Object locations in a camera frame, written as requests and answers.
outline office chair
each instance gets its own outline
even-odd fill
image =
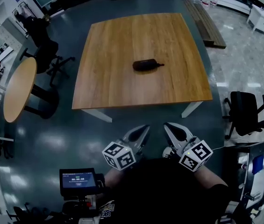
[[[264,120],[258,122],[258,114],[264,110],[264,104],[257,108],[255,95],[239,91],[231,92],[230,99],[231,101],[228,98],[224,99],[224,102],[228,103],[230,111],[229,116],[223,116],[223,118],[232,122],[229,135],[225,135],[225,139],[230,139],[234,128],[240,136],[254,131],[261,132],[264,128]]]
[[[40,47],[45,41],[49,40],[46,27],[48,23],[41,18],[27,17],[15,12],[15,17],[18,21],[23,23],[24,28],[27,30],[27,35],[30,35],[37,47]]]
[[[52,40],[45,41],[36,51],[34,55],[27,53],[28,48],[26,48],[22,55],[20,56],[20,61],[24,56],[26,57],[34,57],[37,62],[37,74],[44,73],[47,69],[50,68],[50,64],[52,64],[53,68],[47,71],[47,74],[52,76],[50,80],[50,86],[53,87],[53,80],[56,76],[57,71],[62,73],[69,78],[69,76],[62,70],[60,67],[66,64],[69,60],[74,61],[74,57],[69,57],[66,60],[62,61],[61,56],[57,56],[56,53],[58,51],[58,43]]]

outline white cabinet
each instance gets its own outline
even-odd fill
[[[247,19],[247,23],[251,21],[254,25],[253,31],[259,29],[264,32],[264,11],[259,7],[252,5],[252,10]]]

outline tiled floor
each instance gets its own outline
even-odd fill
[[[208,48],[213,71],[215,74],[221,103],[231,91],[243,91],[255,94],[258,107],[263,104],[264,94],[264,34],[252,32],[252,25],[246,24],[248,16],[222,7],[209,9],[208,13],[220,30],[226,42],[226,49]],[[226,114],[226,105],[222,105],[222,112]],[[259,114],[259,121],[264,120],[264,112]],[[253,133],[251,136],[240,137],[236,132],[231,139],[233,142],[259,142],[264,141],[264,130]],[[254,220],[264,224],[264,211]]]

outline person's arm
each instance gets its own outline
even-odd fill
[[[123,171],[119,171],[115,168],[110,169],[109,172],[107,172],[107,174],[105,175],[106,187],[113,189],[115,186],[119,184],[123,176],[124,176]]]
[[[206,189],[210,189],[216,184],[223,184],[227,186],[227,184],[220,177],[218,177],[205,166],[202,166],[200,169],[198,169],[194,173],[194,177]]]

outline wooden table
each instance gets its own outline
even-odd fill
[[[134,61],[165,66],[140,73]],[[96,108],[189,103],[187,117],[212,100],[195,41],[179,13],[145,14],[92,24],[77,75],[72,108],[107,122]]]
[[[3,106],[4,118],[7,122],[14,122],[23,110],[40,115],[44,119],[52,116],[52,113],[47,114],[41,110],[27,106],[26,103],[30,94],[52,104],[56,110],[59,101],[58,94],[45,91],[34,84],[36,71],[36,60],[30,57],[24,60],[12,75],[6,88]]]

